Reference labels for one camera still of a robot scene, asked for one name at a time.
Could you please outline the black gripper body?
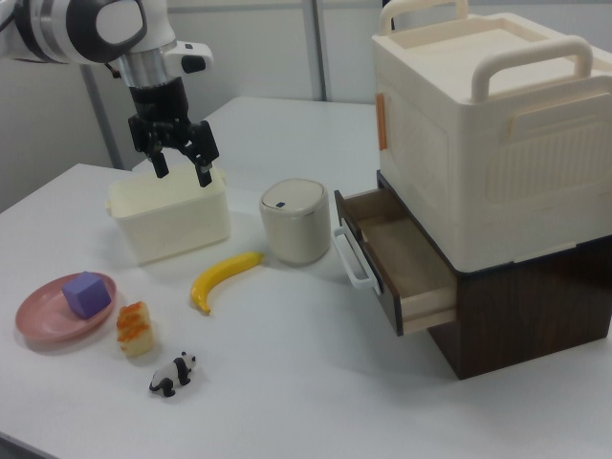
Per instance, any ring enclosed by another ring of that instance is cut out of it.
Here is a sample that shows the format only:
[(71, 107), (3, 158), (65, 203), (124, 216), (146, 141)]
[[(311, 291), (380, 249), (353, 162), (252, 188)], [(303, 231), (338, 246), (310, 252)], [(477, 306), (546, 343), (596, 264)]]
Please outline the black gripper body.
[(130, 127), (145, 123), (176, 123), (190, 126), (186, 89), (181, 77), (147, 87), (130, 87), (136, 114), (128, 120)]

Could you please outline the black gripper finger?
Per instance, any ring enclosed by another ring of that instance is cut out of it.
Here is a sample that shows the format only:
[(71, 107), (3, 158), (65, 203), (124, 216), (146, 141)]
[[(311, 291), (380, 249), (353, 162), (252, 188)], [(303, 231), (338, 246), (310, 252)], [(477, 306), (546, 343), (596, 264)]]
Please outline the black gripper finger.
[(154, 122), (132, 116), (128, 119), (134, 149), (143, 153), (152, 163), (158, 178), (168, 174), (168, 166), (163, 150), (163, 129)]
[(212, 163), (219, 157), (209, 123), (180, 122), (177, 136), (177, 149), (193, 163), (200, 187), (207, 187), (212, 182)]

